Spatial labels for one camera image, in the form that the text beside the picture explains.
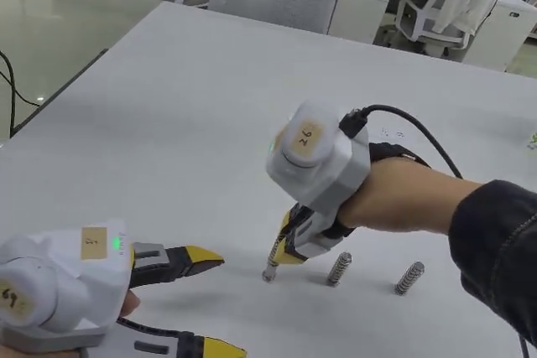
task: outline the hand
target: hand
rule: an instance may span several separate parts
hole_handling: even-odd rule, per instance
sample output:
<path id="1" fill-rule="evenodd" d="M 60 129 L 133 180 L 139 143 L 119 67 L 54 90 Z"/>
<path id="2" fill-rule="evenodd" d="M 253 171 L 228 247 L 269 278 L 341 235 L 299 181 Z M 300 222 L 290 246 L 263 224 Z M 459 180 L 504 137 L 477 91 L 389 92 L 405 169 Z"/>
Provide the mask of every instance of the hand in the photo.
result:
<path id="1" fill-rule="evenodd" d="M 121 308 L 120 316 L 129 316 L 140 305 L 140 299 L 132 291 L 128 291 Z M 76 351 L 51 352 L 49 354 L 27 355 L 0 345 L 0 358 L 30 358 L 42 356 L 47 358 L 78 358 Z"/>
<path id="2" fill-rule="evenodd" d="M 372 164 L 369 176 L 337 217 L 351 228 L 446 234 L 456 207 L 478 187 L 405 158 L 386 158 Z"/>

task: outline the black cable on floor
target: black cable on floor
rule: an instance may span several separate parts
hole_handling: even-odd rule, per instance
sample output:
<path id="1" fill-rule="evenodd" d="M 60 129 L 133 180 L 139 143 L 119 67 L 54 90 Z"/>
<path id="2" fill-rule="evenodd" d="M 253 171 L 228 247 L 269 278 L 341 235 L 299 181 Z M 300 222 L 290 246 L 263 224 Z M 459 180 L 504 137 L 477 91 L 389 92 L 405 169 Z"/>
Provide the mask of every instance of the black cable on floor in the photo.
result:
<path id="1" fill-rule="evenodd" d="M 0 75 L 3 77 L 3 79 L 11 86 L 12 90 L 15 91 L 15 94 L 17 95 L 18 98 L 20 98 L 20 101 L 22 102 L 26 102 L 28 105 L 31 105 L 31 106 L 40 106 L 40 104 L 36 104 L 35 102 L 32 102 L 32 101 L 28 101 L 26 98 L 24 98 L 22 96 L 22 94 L 20 92 L 17 91 L 17 89 L 15 88 L 15 86 L 13 86 L 11 84 L 11 81 L 9 80 L 9 78 L 6 77 L 5 74 L 3 74 L 1 71 L 0 71 Z"/>
<path id="2" fill-rule="evenodd" d="M 382 112 L 388 112 L 393 113 L 394 115 L 397 115 L 398 117 L 402 117 L 405 121 L 412 123 L 420 132 L 422 132 L 425 137 L 427 137 L 427 140 L 430 141 L 430 143 L 436 148 L 436 151 L 442 156 L 444 161 L 446 161 L 447 165 L 450 167 L 453 174 L 457 177 L 462 179 L 461 171 L 456 167 L 455 163 L 453 163 L 453 160 L 448 155 L 446 150 L 438 143 L 438 140 L 429 132 L 429 130 L 415 117 L 410 115 L 408 112 L 405 112 L 401 109 L 398 109 L 394 106 L 389 105 L 371 105 L 363 108 L 361 111 L 358 112 L 358 114 L 361 116 L 362 120 L 360 121 L 361 124 L 365 124 L 367 121 L 367 117 L 371 112 L 375 111 L 382 111 Z M 528 343 L 526 342 L 525 338 L 522 335 L 519 335 L 519 342 L 520 342 L 520 349 L 522 350 L 522 357 L 523 358 L 529 358 L 529 351 L 528 351 Z"/>
<path id="3" fill-rule="evenodd" d="M 4 80 L 11 87 L 11 113 L 9 116 L 9 138 L 11 138 L 15 134 L 15 113 L 16 113 L 16 108 L 17 108 L 16 96 L 19 96 L 21 100 L 23 100 L 24 102 L 32 106 L 39 106 L 39 104 L 34 104 L 33 102 L 26 100 L 23 96 L 19 94 L 19 92 L 17 91 L 17 88 L 15 87 L 15 74 L 13 73 L 13 67 L 11 66 L 11 62 L 1 50 L 0 50 L 0 57 L 2 57 L 3 61 L 6 63 L 6 66 L 8 67 L 8 72 L 9 72 L 9 78 L 7 78 L 5 74 L 3 74 L 2 72 L 0 72 L 0 75 L 2 75 Z"/>

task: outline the black sleeve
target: black sleeve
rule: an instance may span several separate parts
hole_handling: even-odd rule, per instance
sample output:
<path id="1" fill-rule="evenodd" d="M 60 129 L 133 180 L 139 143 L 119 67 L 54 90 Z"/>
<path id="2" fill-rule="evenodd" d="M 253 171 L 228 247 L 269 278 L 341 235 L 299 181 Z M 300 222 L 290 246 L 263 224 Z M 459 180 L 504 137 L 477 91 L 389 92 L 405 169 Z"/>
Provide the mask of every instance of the black sleeve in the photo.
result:
<path id="1" fill-rule="evenodd" d="M 537 194 L 495 180 L 453 216 L 451 257 L 462 286 L 537 345 Z"/>

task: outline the floor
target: floor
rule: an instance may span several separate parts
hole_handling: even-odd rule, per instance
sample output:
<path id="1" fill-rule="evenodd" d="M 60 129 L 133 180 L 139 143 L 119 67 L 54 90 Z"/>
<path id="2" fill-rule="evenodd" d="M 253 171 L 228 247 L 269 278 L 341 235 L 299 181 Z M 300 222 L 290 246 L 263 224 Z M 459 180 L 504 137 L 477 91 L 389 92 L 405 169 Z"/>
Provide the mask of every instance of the floor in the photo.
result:
<path id="1" fill-rule="evenodd" d="M 0 50 L 13 64 L 18 90 L 42 103 L 160 2 L 0 0 Z M 508 71 L 537 78 L 537 42 L 525 44 Z M 0 81 L 0 143 L 8 137 L 9 99 Z M 21 122 L 33 107 L 18 101 L 16 110 Z"/>

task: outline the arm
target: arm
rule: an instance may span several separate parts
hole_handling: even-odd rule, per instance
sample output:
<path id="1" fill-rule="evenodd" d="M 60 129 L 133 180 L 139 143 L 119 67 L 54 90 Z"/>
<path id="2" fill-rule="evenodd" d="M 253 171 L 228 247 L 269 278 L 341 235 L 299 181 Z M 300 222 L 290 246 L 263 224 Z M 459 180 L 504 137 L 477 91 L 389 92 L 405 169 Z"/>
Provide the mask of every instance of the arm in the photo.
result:
<path id="1" fill-rule="evenodd" d="M 448 236 L 464 289 L 535 345 L 537 194 L 514 184 L 476 184 L 389 158 L 372 166 L 339 211 L 346 226 Z"/>

